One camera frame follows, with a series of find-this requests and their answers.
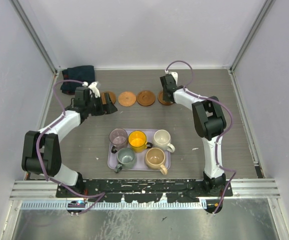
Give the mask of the brown wooden round coaster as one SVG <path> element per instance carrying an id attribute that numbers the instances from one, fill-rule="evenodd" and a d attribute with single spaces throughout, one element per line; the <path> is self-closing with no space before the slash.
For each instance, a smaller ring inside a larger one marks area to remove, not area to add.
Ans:
<path id="1" fill-rule="evenodd" d="M 161 90 L 161 91 L 159 92 L 159 94 L 158 94 L 158 97 L 157 97 L 157 99 L 158 99 L 158 101 L 159 101 L 160 104 L 162 104 L 162 105 L 164 105 L 164 106 L 170 106 L 170 105 L 173 105 L 173 104 L 174 104 L 174 103 L 171 102 L 171 101 L 164 101 L 164 100 L 163 100 L 163 96 L 164 96 L 164 94 L 163 94 L 163 91 Z"/>

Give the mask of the light cork coaster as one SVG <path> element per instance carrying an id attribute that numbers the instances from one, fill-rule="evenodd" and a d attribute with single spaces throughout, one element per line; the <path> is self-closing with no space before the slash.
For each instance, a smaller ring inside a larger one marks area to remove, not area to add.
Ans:
<path id="1" fill-rule="evenodd" d="M 123 107 L 130 107 L 137 101 L 136 95 L 131 91 L 124 91 L 118 96 L 118 102 Z"/>

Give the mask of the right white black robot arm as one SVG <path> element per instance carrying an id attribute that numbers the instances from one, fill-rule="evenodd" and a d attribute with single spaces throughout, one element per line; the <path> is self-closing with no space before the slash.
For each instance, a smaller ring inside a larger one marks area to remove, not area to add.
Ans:
<path id="1" fill-rule="evenodd" d="M 178 74 L 168 72 L 160 77 L 163 100 L 183 105 L 192 111 L 194 128 L 202 139 L 205 166 L 203 189 L 209 197 L 217 196 L 226 184 L 222 168 L 222 134 L 227 122 L 217 97 L 206 97 L 177 85 Z"/>

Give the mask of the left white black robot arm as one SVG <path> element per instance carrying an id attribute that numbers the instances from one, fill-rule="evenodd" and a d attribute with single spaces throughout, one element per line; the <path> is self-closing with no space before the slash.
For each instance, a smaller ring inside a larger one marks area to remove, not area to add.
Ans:
<path id="1" fill-rule="evenodd" d="M 70 105 L 62 109 L 57 119 L 40 130 L 25 134 L 22 169 L 57 183 L 73 198 L 85 197 L 82 174 L 62 163 L 60 142 L 89 116 L 109 115 L 117 110 L 108 93 L 101 95 L 96 87 L 77 87 Z"/>

